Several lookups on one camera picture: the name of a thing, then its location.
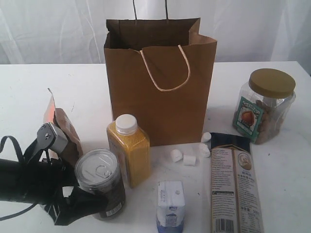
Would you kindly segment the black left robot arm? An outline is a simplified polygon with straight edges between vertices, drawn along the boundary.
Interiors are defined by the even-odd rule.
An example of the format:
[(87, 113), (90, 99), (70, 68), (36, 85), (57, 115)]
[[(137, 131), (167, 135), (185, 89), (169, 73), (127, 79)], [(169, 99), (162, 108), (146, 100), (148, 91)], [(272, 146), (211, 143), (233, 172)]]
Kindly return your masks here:
[(37, 205), (51, 217), (54, 225), (67, 226), (88, 215), (104, 211), (108, 199), (82, 190), (77, 182), (74, 165), (78, 155), (63, 152), (50, 162), (37, 161), (23, 166), (20, 162), (1, 159), (1, 201), (29, 203), (26, 209), (2, 216), (2, 221), (20, 216)]

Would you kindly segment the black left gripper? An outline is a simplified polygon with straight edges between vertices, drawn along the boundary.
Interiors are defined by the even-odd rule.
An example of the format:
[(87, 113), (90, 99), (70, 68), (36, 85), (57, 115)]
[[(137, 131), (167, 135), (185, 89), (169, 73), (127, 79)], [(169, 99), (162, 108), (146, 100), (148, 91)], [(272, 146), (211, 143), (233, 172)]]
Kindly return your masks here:
[(54, 225), (67, 226), (106, 209), (106, 197), (75, 187), (73, 168), (67, 162), (50, 157), (40, 161), (42, 152), (28, 151), (23, 155), (22, 201), (30, 206), (22, 210), (22, 214), (39, 205), (52, 218)]

